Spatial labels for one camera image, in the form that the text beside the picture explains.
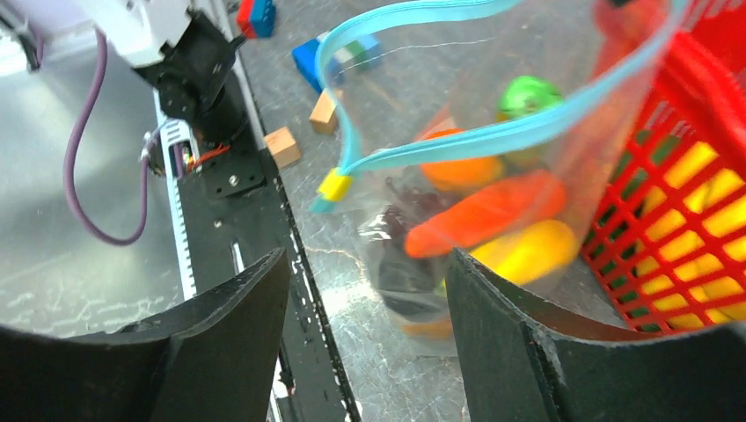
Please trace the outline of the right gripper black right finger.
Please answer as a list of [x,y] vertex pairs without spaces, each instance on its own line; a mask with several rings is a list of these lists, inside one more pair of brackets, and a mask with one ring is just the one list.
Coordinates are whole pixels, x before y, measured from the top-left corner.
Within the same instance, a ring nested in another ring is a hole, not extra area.
[[474,421],[742,421],[745,325],[677,335],[598,322],[453,251],[447,298]]

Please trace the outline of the orange toy fruit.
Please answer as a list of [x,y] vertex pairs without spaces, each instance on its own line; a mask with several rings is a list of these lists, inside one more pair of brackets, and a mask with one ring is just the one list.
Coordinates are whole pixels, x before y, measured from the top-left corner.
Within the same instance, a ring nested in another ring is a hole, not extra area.
[[[496,120],[515,120],[562,101],[559,88],[536,76],[513,79],[496,103]],[[519,150],[502,156],[487,156],[455,161],[426,163],[420,166],[425,179],[445,192],[467,193],[503,176],[504,164],[519,168],[538,163],[541,148]]]

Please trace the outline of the red toy chili pepper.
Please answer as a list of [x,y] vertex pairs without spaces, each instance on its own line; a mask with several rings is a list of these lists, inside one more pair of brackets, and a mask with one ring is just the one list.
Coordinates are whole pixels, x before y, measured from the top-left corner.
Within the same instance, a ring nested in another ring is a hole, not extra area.
[[564,185],[549,171],[504,178],[409,230],[404,251],[411,258],[432,258],[455,247],[470,248],[513,229],[522,219],[554,217],[566,202]]

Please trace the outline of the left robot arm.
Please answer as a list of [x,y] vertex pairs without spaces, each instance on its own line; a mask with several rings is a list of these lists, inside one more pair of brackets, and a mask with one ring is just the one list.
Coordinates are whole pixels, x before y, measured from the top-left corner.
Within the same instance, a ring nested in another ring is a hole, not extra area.
[[229,145],[246,129],[225,85],[245,36],[226,36],[188,1],[78,1],[118,55],[158,94],[162,112],[207,145]]

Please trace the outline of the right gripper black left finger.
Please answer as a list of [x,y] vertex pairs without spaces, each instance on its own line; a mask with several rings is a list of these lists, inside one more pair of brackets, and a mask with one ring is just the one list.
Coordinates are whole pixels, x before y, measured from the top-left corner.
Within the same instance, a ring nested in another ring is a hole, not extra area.
[[284,249],[113,333],[1,330],[4,421],[261,421],[289,294]]

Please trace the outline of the brown toy potato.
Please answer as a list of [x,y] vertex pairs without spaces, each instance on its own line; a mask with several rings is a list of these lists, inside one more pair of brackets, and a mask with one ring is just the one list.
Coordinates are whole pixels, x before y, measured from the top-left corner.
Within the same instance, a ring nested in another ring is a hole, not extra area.
[[424,338],[433,341],[445,341],[452,337],[453,330],[449,318],[414,323],[404,320],[399,324],[400,330],[412,338]]

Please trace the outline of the purple toy grapes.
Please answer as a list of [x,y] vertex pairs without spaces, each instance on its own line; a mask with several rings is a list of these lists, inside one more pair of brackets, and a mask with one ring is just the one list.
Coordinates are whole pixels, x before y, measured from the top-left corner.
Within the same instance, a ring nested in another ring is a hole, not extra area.
[[447,258],[412,258],[404,243],[411,229],[454,203],[451,195],[418,188],[396,191],[392,203],[357,228],[373,288],[389,311],[408,321],[424,323],[448,313],[442,286]]

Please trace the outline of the single yellow toy banana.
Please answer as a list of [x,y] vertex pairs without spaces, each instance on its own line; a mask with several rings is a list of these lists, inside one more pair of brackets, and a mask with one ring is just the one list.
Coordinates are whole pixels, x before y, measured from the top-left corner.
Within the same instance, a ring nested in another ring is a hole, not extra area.
[[575,233],[557,220],[535,222],[473,249],[470,255],[483,266],[516,285],[527,285],[574,260]]

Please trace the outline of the clear zip top bag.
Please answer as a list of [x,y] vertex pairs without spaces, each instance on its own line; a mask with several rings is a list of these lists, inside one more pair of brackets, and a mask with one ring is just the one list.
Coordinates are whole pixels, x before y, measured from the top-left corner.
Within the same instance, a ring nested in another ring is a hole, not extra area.
[[[564,222],[575,233],[577,256],[690,6],[687,1],[405,1],[346,20],[328,32],[316,56],[321,86],[338,91],[341,148],[312,211],[349,216],[369,275],[357,228],[392,203],[396,191],[451,195],[455,205],[493,182],[542,169],[567,192],[562,211],[543,220]],[[337,50],[369,34],[382,46],[381,62],[335,83],[326,64]],[[497,100],[518,76],[555,84],[562,101],[498,122]],[[505,163],[502,177],[467,193],[434,188],[420,169],[536,147],[541,148],[537,164]],[[543,220],[522,219],[497,237]],[[481,245],[455,247],[443,256],[448,261],[455,249],[470,253]],[[520,286],[546,296],[573,261]],[[454,334],[445,341],[404,336],[419,355],[456,352]]]

